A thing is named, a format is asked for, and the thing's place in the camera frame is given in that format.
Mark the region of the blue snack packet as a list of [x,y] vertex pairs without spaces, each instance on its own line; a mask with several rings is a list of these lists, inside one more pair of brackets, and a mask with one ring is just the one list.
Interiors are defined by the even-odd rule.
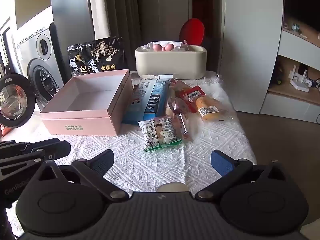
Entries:
[[137,125],[140,121],[164,116],[169,85],[173,77],[172,74],[142,75],[122,123]]

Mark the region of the pink bow ornament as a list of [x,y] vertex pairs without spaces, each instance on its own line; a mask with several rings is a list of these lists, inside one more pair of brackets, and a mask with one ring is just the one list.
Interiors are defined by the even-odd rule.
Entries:
[[152,48],[154,51],[172,51],[174,49],[174,45],[171,43],[168,43],[165,46],[161,46],[160,44],[154,44]]

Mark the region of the black plum snack bag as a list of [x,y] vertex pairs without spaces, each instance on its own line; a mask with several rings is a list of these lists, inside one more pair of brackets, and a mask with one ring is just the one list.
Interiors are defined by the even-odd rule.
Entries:
[[72,76],[128,68],[120,36],[73,44],[67,48],[67,53]]

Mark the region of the white wifi router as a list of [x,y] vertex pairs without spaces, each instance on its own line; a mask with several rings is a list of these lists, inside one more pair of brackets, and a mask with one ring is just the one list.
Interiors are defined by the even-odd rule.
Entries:
[[316,81],[308,76],[311,67],[302,64],[299,67],[293,66],[289,72],[290,85],[299,91],[308,93],[310,88],[316,88]]

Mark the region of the swirl lollipop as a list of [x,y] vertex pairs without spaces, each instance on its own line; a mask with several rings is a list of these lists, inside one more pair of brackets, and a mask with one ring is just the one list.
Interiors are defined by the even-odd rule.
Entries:
[[189,132],[187,117],[189,113],[189,107],[185,101],[181,98],[168,98],[168,107],[173,113],[173,119],[176,126],[179,127],[179,134],[184,141],[191,141],[191,135]]

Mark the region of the white cabinet shelf unit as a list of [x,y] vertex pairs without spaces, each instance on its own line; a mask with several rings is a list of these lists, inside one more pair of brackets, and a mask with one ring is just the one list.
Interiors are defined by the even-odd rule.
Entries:
[[270,88],[281,57],[319,68],[319,48],[283,20],[284,0],[222,0],[219,73],[235,110],[319,123],[319,102]]

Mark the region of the grey washing machine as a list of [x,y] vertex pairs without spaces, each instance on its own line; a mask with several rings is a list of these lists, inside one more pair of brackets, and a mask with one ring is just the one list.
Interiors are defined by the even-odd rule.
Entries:
[[49,23],[19,41],[17,55],[22,74],[30,81],[42,109],[65,84],[55,24]]

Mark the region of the small red snack packet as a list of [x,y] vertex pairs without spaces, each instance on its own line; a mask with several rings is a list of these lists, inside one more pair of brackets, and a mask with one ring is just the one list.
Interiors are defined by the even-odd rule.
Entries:
[[196,99],[205,96],[204,91],[199,87],[186,88],[178,93],[179,97],[187,104],[191,113],[197,112]]

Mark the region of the green white cracker packet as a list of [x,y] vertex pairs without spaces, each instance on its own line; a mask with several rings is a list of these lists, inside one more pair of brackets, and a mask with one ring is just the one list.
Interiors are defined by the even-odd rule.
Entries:
[[144,138],[145,152],[175,146],[182,142],[171,117],[156,117],[140,121],[138,124]]

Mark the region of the white woven table cloth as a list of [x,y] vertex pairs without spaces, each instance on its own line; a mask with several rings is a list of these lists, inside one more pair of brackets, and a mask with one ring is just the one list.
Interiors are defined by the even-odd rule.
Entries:
[[220,178],[211,166],[213,150],[255,164],[256,157],[222,87],[222,78],[208,71],[202,79],[185,83],[190,87],[200,86],[208,96],[221,101],[227,108],[227,118],[203,122],[199,116],[190,115],[191,141],[149,152],[144,150],[139,126],[122,125],[120,135],[115,137],[57,135],[71,145],[70,154],[58,159],[57,165],[68,165],[79,158],[92,159],[110,149],[114,152],[114,164],[104,178],[132,194],[155,192],[171,182],[185,184],[192,193],[200,191]]

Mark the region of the orange bread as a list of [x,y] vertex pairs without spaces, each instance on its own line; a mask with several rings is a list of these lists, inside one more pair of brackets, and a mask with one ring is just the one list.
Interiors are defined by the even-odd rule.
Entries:
[[233,119],[233,112],[220,101],[208,96],[199,96],[195,100],[197,112],[203,122],[226,121]]

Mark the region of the round washer door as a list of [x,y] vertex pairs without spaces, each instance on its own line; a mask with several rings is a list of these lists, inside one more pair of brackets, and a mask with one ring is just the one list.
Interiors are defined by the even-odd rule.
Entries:
[[1,77],[1,125],[18,128],[29,121],[36,105],[34,88],[23,75]]

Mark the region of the red round cushion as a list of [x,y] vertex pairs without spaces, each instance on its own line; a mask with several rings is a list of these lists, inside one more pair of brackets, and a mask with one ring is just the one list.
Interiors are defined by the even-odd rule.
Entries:
[[205,27],[201,20],[191,18],[182,26],[179,39],[188,45],[200,46],[204,39]]

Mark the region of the pink cardboard box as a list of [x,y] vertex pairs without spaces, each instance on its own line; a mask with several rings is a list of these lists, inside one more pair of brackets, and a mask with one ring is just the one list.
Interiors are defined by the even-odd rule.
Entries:
[[74,76],[40,117],[51,134],[116,136],[132,91],[127,69]]

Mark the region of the white tissue paper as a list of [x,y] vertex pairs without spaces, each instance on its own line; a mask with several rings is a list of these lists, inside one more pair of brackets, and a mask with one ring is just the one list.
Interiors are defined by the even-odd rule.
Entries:
[[143,49],[151,49],[151,50],[153,50],[152,46],[154,44],[160,44],[161,46],[165,46],[168,43],[171,43],[171,44],[174,45],[174,49],[173,50],[181,49],[181,47],[182,47],[182,42],[176,42],[176,41],[153,41],[153,42],[149,42],[146,45],[143,45],[142,48]]

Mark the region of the cream tissue box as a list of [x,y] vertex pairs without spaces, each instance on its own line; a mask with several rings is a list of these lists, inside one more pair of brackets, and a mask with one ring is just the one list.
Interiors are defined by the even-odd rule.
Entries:
[[207,51],[202,46],[180,44],[171,51],[155,51],[153,44],[148,44],[135,50],[135,58],[139,76],[171,74],[192,80],[206,73]]

